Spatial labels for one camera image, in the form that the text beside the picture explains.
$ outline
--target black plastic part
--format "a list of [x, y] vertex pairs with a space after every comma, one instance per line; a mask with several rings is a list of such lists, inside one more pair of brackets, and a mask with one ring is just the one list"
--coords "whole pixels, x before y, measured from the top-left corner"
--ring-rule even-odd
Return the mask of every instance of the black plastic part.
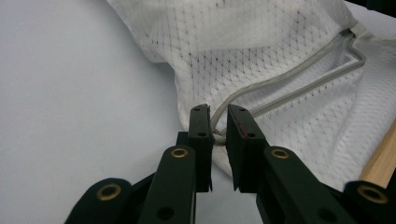
[[191, 147], [165, 150], [148, 191], [139, 224], [191, 224], [195, 220], [195, 152]]
[[387, 185], [387, 191], [396, 192], [396, 168], [393, 171], [393, 175]]
[[385, 190], [366, 181], [346, 184], [343, 200], [348, 210], [359, 223], [396, 223], [395, 192]]
[[292, 151], [268, 147], [263, 155], [265, 177], [283, 210], [284, 223], [356, 223]]
[[136, 223], [154, 175], [133, 186], [109, 178], [91, 186], [73, 208], [66, 224]]
[[188, 132], [178, 132], [176, 145], [189, 145], [189, 133]]
[[233, 171], [233, 188], [256, 193], [262, 176], [262, 151], [269, 147], [247, 109], [228, 106], [226, 148]]
[[256, 204], [259, 209], [262, 223], [284, 224], [285, 214], [277, 201], [270, 184], [266, 178], [262, 178], [259, 191], [256, 196]]
[[210, 127], [210, 114], [207, 105], [198, 105], [191, 110], [188, 146], [195, 150], [197, 192], [212, 189], [212, 149], [214, 137]]

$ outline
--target wooden board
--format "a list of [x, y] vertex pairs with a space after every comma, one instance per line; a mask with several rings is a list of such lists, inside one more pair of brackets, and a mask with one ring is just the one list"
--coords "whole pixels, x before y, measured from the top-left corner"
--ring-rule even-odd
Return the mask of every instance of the wooden board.
[[396, 120], [361, 172], [361, 180], [386, 188], [396, 167]]

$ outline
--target red marking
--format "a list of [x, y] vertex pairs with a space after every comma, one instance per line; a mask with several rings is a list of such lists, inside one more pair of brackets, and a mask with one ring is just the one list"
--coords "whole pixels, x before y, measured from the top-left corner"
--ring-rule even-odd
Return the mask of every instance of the red marking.
[[244, 127], [242, 127], [242, 123], [238, 122], [238, 127], [239, 131], [241, 131], [242, 136], [244, 136], [245, 139], [248, 139], [248, 134], [245, 132]]

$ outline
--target white mesh fabric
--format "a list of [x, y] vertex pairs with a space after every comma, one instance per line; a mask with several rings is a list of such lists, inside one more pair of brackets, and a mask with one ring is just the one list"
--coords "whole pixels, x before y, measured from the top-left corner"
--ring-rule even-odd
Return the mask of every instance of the white mesh fabric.
[[[349, 52], [350, 38], [334, 42], [357, 24], [342, 0], [107, 1], [146, 56], [174, 68], [186, 129], [196, 105], [209, 104], [212, 116], [221, 115], [226, 103], [244, 106], [256, 113], [271, 145], [296, 151], [321, 181], [341, 189], [358, 178], [395, 118], [394, 43], [358, 39], [356, 47], [370, 60], [344, 71], [360, 59]], [[307, 67], [280, 80], [302, 64]], [[261, 106], [340, 71], [259, 113]], [[253, 88], [264, 83], [271, 85]], [[215, 124], [225, 128], [224, 119]], [[223, 147], [215, 147], [213, 158], [230, 173]]]
[[356, 23], [342, 1], [108, 0], [148, 58], [175, 69], [180, 119], [279, 76]]

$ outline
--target white table surface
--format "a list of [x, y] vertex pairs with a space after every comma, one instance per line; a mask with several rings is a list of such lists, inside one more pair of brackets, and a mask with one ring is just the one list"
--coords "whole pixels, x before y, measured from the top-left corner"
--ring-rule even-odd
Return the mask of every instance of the white table surface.
[[[396, 19], [348, 4], [377, 35]], [[173, 71], [149, 62], [105, 0], [0, 2], [0, 223], [63, 223], [85, 190], [153, 173], [183, 131]], [[196, 223], [262, 223], [212, 168]]]

